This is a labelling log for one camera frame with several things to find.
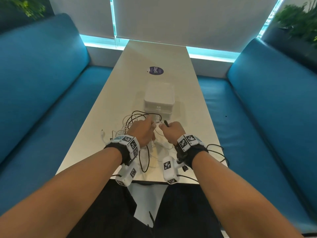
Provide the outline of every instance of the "blue backrest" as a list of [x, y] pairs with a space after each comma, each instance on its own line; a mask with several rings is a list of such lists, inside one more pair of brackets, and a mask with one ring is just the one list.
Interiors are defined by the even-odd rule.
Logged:
[[0, 35], [0, 163], [88, 63], [66, 14]]
[[317, 75], [254, 39], [228, 79], [316, 212]]

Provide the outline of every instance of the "purple sticker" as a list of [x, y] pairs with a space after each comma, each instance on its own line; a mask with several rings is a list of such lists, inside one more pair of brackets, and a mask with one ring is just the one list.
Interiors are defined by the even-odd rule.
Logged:
[[159, 67], [150, 67], [148, 68], [148, 73], [153, 74], [153, 75], [161, 75], [164, 73], [164, 70], [159, 68]]

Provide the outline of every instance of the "white floor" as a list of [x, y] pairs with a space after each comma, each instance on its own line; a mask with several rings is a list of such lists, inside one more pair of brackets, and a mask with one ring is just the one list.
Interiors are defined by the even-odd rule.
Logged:
[[[161, 203], [163, 194], [167, 188], [167, 185], [139, 185], [132, 183], [128, 187], [133, 199], [137, 203], [137, 209], [134, 217], [153, 227], [153, 222], [150, 218], [149, 211], [151, 212], [154, 220], [156, 218], [159, 205]], [[226, 232], [222, 231], [224, 238], [228, 238]]]

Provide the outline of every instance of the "forearm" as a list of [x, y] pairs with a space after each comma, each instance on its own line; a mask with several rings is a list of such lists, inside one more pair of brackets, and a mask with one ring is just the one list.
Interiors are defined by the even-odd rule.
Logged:
[[66, 237], [121, 161], [106, 148], [60, 172], [0, 217], [1, 237]]
[[197, 154], [192, 167], [229, 237], [302, 237], [264, 196], [207, 152]]

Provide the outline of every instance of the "leg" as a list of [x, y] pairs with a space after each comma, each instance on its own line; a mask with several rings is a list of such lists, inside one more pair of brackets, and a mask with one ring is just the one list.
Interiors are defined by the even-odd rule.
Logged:
[[136, 207], [128, 188], [109, 180], [67, 238], [152, 237], [150, 229], [133, 217]]
[[156, 238], [223, 238], [220, 224], [199, 185], [169, 185], [154, 224]]

